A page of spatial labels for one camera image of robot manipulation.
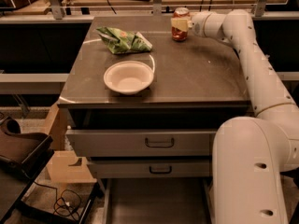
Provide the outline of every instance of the floor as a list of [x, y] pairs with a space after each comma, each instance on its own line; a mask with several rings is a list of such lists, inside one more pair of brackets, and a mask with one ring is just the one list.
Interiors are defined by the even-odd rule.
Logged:
[[[22, 112], [18, 107], [0, 107], [0, 111], [5, 115], [10, 115], [21, 125], [21, 131], [23, 133], [38, 132], [40, 127], [43, 125], [44, 118], [47, 116], [48, 107], [32, 107], [30, 113], [26, 118], [22, 117]], [[65, 142], [65, 148], [71, 148], [67, 142]], [[288, 218], [291, 219], [292, 213], [299, 202], [299, 189], [292, 182], [292, 179], [288, 177], [281, 177], [282, 187], [285, 195], [285, 203], [288, 211]], [[36, 183], [47, 187], [33, 185], [28, 190], [24, 201], [34, 207], [43, 209], [45, 211], [53, 212], [54, 204], [57, 200], [56, 189], [59, 193], [61, 192], [60, 186], [51, 182], [47, 169], [45, 169], [41, 175], [37, 178]], [[68, 189], [63, 193], [63, 197], [67, 200], [70, 207], [78, 206], [78, 196], [82, 200], [82, 204], [79, 206], [78, 212], [82, 210], [84, 200], [86, 200], [92, 189], [92, 184], [69, 184], [66, 188]], [[101, 224], [104, 210], [104, 199], [96, 198], [93, 204], [93, 208], [88, 215], [86, 224]], [[68, 215], [65, 211], [62, 211], [62, 215]], [[20, 217], [19, 213], [14, 213], [13, 217], [6, 224], [38, 224], [41, 222], [28, 219], [26, 217]]]

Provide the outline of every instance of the chair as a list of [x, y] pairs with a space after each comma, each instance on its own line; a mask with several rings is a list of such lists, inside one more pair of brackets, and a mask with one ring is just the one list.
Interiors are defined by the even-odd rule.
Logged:
[[30, 178], [51, 142], [45, 133], [21, 133], [19, 123], [6, 117], [0, 121], [0, 165], [17, 169]]

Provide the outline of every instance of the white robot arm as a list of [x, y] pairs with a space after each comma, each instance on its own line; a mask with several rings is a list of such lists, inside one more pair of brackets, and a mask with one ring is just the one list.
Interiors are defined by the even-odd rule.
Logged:
[[299, 109], [263, 54], [250, 14], [202, 12], [192, 30], [238, 53], [256, 118], [234, 118], [213, 146], [216, 224], [287, 224], [280, 172], [299, 166]]

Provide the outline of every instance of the cable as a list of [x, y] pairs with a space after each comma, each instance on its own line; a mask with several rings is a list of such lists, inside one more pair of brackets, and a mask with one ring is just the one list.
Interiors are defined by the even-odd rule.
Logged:
[[233, 3], [233, 9], [232, 10], [234, 10], [235, 9], [235, 0], [232, 0], [232, 3]]
[[107, 3], [110, 6], [110, 8], [112, 9], [112, 11], [114, 12], [114, 14], [116, 14], [116, 11], [114, 10], [113, 6], [110, 4], [109, 0], [107, 0]]
[[203, 4], [204, 4], [204, 0], [202, 0], [201, 3], [200, 3], [199, 11], [202, 11]]
[[[68, 191], [75, 194], [75, 196], [78, 198], [78, 204], [74, 207], [67, 204], [67, 202], [65, 201], [64, 194]], [[53, 206], [53, 208], [54, 208], [53, 213], [58, 214], [61, 217], [72, 217], [75, 221], [78, 221], [79, 217], [80, 217], [80, 215], [78, 213], [78, 209], [79, 209], [81, 203], [82, 203], [82, 200], [81, 200], [80, 196], [76, 194], [75, 191], [66, 189], [62, 192], [61, 197], [56, 200], [56, 203]], [[63, 214], [61, 210], [66, 210], [67, 214]]]
[[[80, 218], [80, 215], [78, 213], [78, 209], [80, 208], [81, 204], [82, 204], [82, 200], [81, 197], [73, 190], [70, 189], [65, 189], [60, 198], [58, 198], [58, 189], [52, 186], [48, 186], [48, 185], [44, 185], [44, 184], [39, 184], [37, 182], [34, 181], [34, 183], [40, 187], [43, 188], [48, 188], [48, 189], [55, 189], [55, 194], [56, 194], [56, 198], [55, 198], [55, 203], [53, 206], [53, 214], [57, 214], [61, 217], [72, 217], [75, 221], [78, 221]], [[69, 204], [67, 204], [67, 201], [65, 200], [64, 194], [66, 194], [67, 192], [71, 192], [73, 194], [75, 194], [75, 196], [78, 199], [78, 204], [75, 206], [71, 206]]]
[[211, 10], [212, 2], [213, 2], [213, 0], [209, 0], [209, 6], [208, 6], [208, 10], [209, 10], [209, 11]]

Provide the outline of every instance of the soda can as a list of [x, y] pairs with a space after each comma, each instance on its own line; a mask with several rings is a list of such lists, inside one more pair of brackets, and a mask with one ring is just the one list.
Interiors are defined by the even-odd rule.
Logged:
[[188, 35], [188, 23], [187, 20], [190, 20], [190, 12], [186, 7], [178, 7], [174, 14], [172, 20], [172, 38], [175, 41], [184, 41], [187, 39]]

